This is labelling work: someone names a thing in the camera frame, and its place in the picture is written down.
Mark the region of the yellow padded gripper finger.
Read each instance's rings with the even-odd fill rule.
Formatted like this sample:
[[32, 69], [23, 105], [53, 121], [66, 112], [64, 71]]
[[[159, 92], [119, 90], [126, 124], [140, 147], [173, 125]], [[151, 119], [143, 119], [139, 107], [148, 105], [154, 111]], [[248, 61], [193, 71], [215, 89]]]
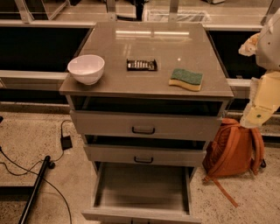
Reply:
[[240, 125], [261, 127], [280, 107], [280, 72], [267, 71], [260, 79], [250, 82], [249, 103], [243, 110]]
[[239, 48], [238, 53], [243, 56], [252, 56], [256, 53], [257, 43], [260, 33], [256, 33], [248, 38]]

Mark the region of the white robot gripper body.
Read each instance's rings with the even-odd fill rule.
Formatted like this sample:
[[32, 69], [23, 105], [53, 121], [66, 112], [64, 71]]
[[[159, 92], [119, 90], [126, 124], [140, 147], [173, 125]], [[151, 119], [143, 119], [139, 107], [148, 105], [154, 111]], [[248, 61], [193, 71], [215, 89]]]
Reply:
[[268, 20], [260, 32], [256, 64], [267, 70], [280, 70], [280, 9]]

